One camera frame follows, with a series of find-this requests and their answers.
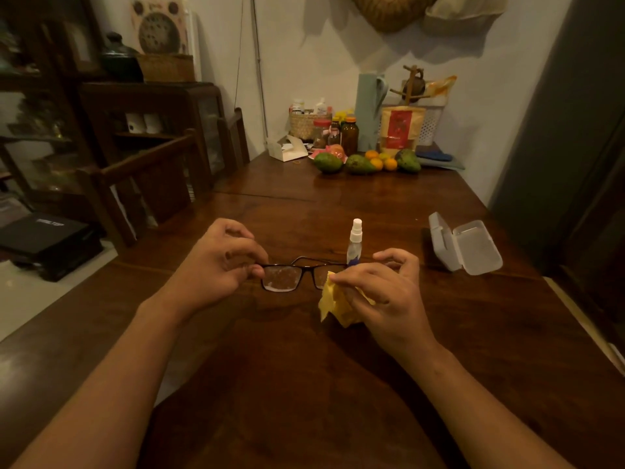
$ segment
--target white mug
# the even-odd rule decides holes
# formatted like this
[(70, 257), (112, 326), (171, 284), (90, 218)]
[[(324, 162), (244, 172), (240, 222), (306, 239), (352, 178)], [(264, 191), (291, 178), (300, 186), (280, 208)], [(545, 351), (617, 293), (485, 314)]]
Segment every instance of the white mug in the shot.
[(130, 133), (146, 132), (146, 122), (142, 114), (126, 114), (126, 122)]
[(162, 122), (159, 114), (145, 114), (143, 118), (146, 121), (148, 133), (162, 133)]

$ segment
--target red label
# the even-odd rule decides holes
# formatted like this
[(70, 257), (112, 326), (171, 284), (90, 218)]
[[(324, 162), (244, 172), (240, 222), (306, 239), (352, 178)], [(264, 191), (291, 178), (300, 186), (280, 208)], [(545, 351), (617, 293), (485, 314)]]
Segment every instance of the red label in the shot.
[(394, 110), (389, 119), (389, 132), (386, 137), (386, 147), (390, 149), (404, 149), (408, 144), (408, 133), (412, 122), (410, 110)]

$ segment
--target black box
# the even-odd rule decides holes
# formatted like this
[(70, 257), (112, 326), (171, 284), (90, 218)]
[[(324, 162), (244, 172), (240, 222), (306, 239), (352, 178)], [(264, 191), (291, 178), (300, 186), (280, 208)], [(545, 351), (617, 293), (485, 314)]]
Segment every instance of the black box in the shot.
[(0, 229), (0, 250), (16, 266), (32, 266), (43, 279), (59, 281), (103, 247), (92, 226), (34, 212)]

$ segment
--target wooden chair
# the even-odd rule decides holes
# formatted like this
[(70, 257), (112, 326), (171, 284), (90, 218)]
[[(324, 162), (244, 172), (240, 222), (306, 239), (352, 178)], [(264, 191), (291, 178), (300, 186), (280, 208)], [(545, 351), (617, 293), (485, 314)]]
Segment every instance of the wooden chair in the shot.
[(230, 121), (223, 118), (217, 120), (219, 137), (228, 141), (221, 146), (226, 174), (235, 172), (249, 163), (249, 150), (243, 124), (243, 112), (239, 107), (234, 109), (234, 117)]
[(191, 204), (185, 169), (195, 197), (210, 190), (211, 170), (206, 152), (199, 150), (197, 132), (188, 129), (184, 133), (104, 169), (92, 166), (76, 171), (83, 193), (118, 251), (132, 246), (145, 233), (147, 214), (137, 213), (137, 208), (144, 211), (137, 198), (135, 207), (124, 203), (124, 215), (111, 186), (132, 179), (158, 224)]

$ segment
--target person's left hand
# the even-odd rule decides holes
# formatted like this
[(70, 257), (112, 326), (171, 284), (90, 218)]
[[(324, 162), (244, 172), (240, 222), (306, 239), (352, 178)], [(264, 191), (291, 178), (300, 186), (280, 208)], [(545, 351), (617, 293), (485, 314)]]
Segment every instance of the person's left hand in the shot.
[(182, 324), (196, 311), (230, 296), (246, 279), (264, 277), (258, 263), (268, 260), (267, 252), (243, 224), (217, 219), (145, 304), (165, 310)]

